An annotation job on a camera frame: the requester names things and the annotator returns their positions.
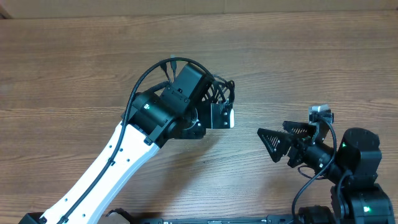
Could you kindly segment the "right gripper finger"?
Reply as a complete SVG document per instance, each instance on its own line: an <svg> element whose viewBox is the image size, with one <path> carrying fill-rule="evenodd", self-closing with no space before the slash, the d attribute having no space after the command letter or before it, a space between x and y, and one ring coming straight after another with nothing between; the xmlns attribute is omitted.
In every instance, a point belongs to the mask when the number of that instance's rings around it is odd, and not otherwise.
<svg viewBox="0 0 398 224"><path fill-rule="evenodd" d="M313 137L316 132L316 127L308 123L299 123L293 121L284 121L283 129L290 134L298 135L301 137Z"/></svg>
<svg viewBox="0 0 398 224"><path fill-rule="evenodd" d="M287 155L294 139L293 134L263 128L257 130L257 135L264 143L273 162L279 162Z"/></svg>

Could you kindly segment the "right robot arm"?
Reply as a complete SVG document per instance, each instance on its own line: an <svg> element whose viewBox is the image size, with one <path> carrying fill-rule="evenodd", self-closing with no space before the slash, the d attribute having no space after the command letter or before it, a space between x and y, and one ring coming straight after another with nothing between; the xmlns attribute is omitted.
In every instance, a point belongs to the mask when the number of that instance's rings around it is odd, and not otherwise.
<svg viewBox="0 0 398 224"><path fill-rule="evenodd" d="M325 119L314 123L284 121L283 131L260 128L257 135L271 159L288 156L288 166L313 169L314 175L293 199L290 223L394 223L392 202L376 183L382 159L377 134L363 128L347 129L341 142ZM305 189L316 180L333 183L331 207L297 208Z"/></svg>

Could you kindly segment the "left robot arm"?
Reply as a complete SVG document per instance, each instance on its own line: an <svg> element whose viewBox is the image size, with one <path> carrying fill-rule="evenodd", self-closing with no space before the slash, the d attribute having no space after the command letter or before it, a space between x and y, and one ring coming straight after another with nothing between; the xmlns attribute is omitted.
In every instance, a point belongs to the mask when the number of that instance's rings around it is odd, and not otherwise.
<svg viewBox="0 0 398 224"><path fill-rule="evenodd" d="M190 59L181 70L172 58L157 66L173 73L146 91L133 89L111 139L77 183L45 212L25 214L22 223L133 223L128 212L109 204L169 139L201 139L207 129L234 126L234 81Z"/></svg>

